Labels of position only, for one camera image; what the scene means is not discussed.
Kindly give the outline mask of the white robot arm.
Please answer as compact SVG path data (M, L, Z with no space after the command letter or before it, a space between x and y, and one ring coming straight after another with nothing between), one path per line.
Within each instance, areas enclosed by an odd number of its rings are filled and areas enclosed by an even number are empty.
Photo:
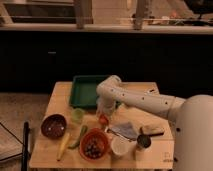
M212 95L184 99L128 90L117 75L99 83L96 92L99 113L112 113L118 101L175 124L173 171L213 171Z

